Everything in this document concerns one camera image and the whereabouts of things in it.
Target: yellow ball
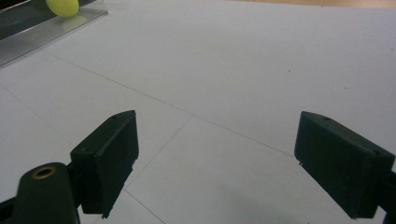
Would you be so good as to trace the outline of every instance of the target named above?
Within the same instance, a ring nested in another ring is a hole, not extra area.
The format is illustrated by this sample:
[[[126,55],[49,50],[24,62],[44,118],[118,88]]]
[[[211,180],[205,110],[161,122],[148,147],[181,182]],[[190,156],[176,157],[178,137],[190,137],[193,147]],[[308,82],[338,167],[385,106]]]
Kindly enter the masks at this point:
[[[78,13],[78,0],[46,0],[49,9],[58,16],[72,17]]]

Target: screw hole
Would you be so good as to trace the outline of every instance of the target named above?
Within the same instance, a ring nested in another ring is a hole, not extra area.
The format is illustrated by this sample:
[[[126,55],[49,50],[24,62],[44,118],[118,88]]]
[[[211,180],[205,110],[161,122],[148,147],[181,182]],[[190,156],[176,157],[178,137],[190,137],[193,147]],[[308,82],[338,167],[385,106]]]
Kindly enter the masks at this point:
[[[54,166],[43,167],[33,173],[33,179],[44,179],[55,174],[55,172],[56,168]]]

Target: gray line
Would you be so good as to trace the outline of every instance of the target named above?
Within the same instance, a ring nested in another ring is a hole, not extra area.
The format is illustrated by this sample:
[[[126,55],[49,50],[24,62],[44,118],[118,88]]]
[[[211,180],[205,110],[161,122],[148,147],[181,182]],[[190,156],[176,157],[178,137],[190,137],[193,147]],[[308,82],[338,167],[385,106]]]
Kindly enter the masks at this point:
[[[120,85],[120,86],[122,86],[122,87],[124,87],[124,88],[127,88],[128,90],[138,92],[138,93],[140,93],[140,94],[142,94],[142,95],[145,95],[145,96],[149,97],[150,99],[153,99],[153,100],[155,100],[155,101],[161,102],[161,103],[166,104],[166,105],[169,105],[169,106],[171,106],[171,107],[173,107],[173,108],[175,108],[175,109],[177,109],[177,110],[180,110],[180,111],[183,111],[183,112],[185,112],[185,113],[187,113],[187,114],[193,115],[193,116],[195,116],[195,117],[198,118],[198,119],[202,119],[202,120],[204,120],[204,121],[207,121],[207,122],[209,122],[209,123],[211,123],[211,124],[214,124],[214,125],[216,125],[216,126],[222,128],[222,129],[224,129],[224,130],[227,130],[227,131],[232,132],[232,133],[236,133],[236,134],[241,135],[241,136],[243,136],[243,137],[246,137],[247,139],[249,139],[249,140],[251,140],[251,141],[254,141],[254,142],[256,142],[256,143],[258,143],[258,144],[260,144],[260,145],[269,147],[269,148],[271,148],[271,149],[273,149],[273,150],[275,150],[275,151],[278,151],[278,152],[280,152],[280,153],[282,153],[282,154],[284,154],[284,155],[286,155],[286,156],[289,156],[289,157],[293,157],[293,158],[294,158],[294,155],[290,155],[289,153],[284,152],[284,151],[282,151],[282,150],[280,150],[280,149],[277,149],[277,148],[271,147],[271,146],[269,146],[269,145],[266,145],[266,144],[263,143],[263,142],[260,142],[260,141],[258,141],[258,140],[256,140],[256,139],[253,139],[253,138],[251,138],[251,137],[248,137],[248,136],[246,136],[246,135],[244,135],[244,134],[241,134],[241,133],[239,133],[239,132],[237,132],[237,131],[234,131],[234,130],[232,130],[232,129],[226,128],[226,127],[224,127],[224,126],[222,126],[222,125],[220,125],[220,124],[217,124],[217,123],[215,123],[215,122],[213,122],[213,121],[211,121],[211,120],[202,118],[202,117],[200,117],[200,116],[198,116],[198,115],[196,115],[196,114],[194,114],[194,113],[191,113],[190,111],[187,111],[187,110],[182,109],[182,108],[180,108],[180,107],[177,107],[177,106],[175,106],[175,105],[171,105],[171,104],[169,104],[169,103],[167,103],[167,102],[165,102],[165,101],[163,101],[163,100],[160,100],[160,99],[155,98],[155,97],[153,97],[153,96],[150,96],[150,95],[148,95],[148,94],[146,94],[146,93],[143,93],[142,91],[138,91],[138,90],[136,90],[136,89],[134,89],[134,88],[131,88],[131,87],[129,87],[129,86],[126,86],[125,84],[119,83],[119,82],[116,81],[116,80],[113,80],[113,79],[111,79],[111,78],[102,76],[102,75],[100,75],[100,74],[97,74],[97,73],[95,73],[95,72],[93,72],[93,71],[91,71],[91,70],[89,70],[89,69],[86,69],[86,68],[81,67],[81,66],[79,66],[79,65],[77,65],[77,64],[71,63],[71,62],[69,62],[69,61],[67,61],[67,60],[65,60],[65,59],[63,59],[63,58],[60,58],[60,57],[54,55],[54,54],[51,54],[51,53],[49,53],[49,52],[46,52],[46,53],[48,53],[49,55],[51,55],[51,56],[53,56],[53,57],[55,57],[55,58],[58,58],[59,60],[65,61],[65,62],[70,63],[70,64],[73,64],[74,66],[79,67],[79,68],[81,68],[81,69],[83,69],[83,70],[85,70],[85,71],[87,71],[87,72],[89,72],[89,73],[95,74],[95,75],[97,75],[97,76],[99,76],[99,77],[101,77],[101,78],[104,78],[104,79],[109,80],[109,81],[111,81],[111,82],[113,82],[113,83],[116,83],[116,84],[118,84],[118,85]]]
[[[146,168],[151,164],[151,162],[163,151],[163,149],[169,144],[169,142],[171,142],[175,136],[181,131],[181,129],[184,128],[184,126],[186,126],[186,124],[190,121],[190,119],[193,116],[190,116],[184,123],[183,125],[181,125],[180,128],[177,129],[177,131],[175,131],[175,133],[172,135],[172,137],[163,145],[163,147],[161,147],[161,149],[151,158],[151,160],[149,160],[149,162],[143,167],[143,169],[139,172],[139,174],[137,174],[137,176],[134,177],[134,179],[132,179],[131,183],[129,183],[129,185],[125,188],[128,189],[128,187],[143,173],[143,171],[146,170]]]
[[[18,102],[20,102],[21,104],[23,104],[24,106],[26,106],[26,108],[32,112],[36,117],[38,117],[45,125],[47,125],[51,130],[53,130],[54,132],[56,132],[57,134],[59,134],[68,144],[70,144],[71,147],[75,147],[75,145],[73,143],[71,143],[66,137],[64,137],[61,133],[59,133],[54,127],[52,127],[52,125],[50,125],[49,123],[47,123],[43,118],[41,118],[41,116],[39,116],[29,105],[27,105],[24,101],[22,101],[18,96],[16,96],[12,91],[10,91],[9,89],[7,89],[5,86],[3,86],[2,84],[0,84],[1,87],[4,88],[5,91],[7,91],[9,94],[11,94]]]
[[[145,207],[152,215],[154,215],[156,218],[158,218],[158,220],[161,221],[161,223],[166,224],[164,221],[162,221],[159,217],[157,217],[153,212],[151,212],[151,210],[149,210],[144,204],[142,204],[138,199],[136,199],[136,197],[134,197],[134,195],[132,195],[130,192],[128,192],[128,190],[125,190],[125,192],[127,194],[129,194],[131,197],[133,197],[135,200],[137,200],[138,203],[140,203],[143,207]]]

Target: white surface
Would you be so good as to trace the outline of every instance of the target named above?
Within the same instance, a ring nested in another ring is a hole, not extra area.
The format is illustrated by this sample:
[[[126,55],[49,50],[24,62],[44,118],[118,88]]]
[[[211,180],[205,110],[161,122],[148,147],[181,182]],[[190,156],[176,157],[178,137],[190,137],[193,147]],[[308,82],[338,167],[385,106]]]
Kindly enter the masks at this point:
[[[396,153],[396,11],[106,3],[109,16],[0,70],[0,199],[134,109],[134,197],[97,223],[380,222],[349,220],[292,153],[302,110]]]

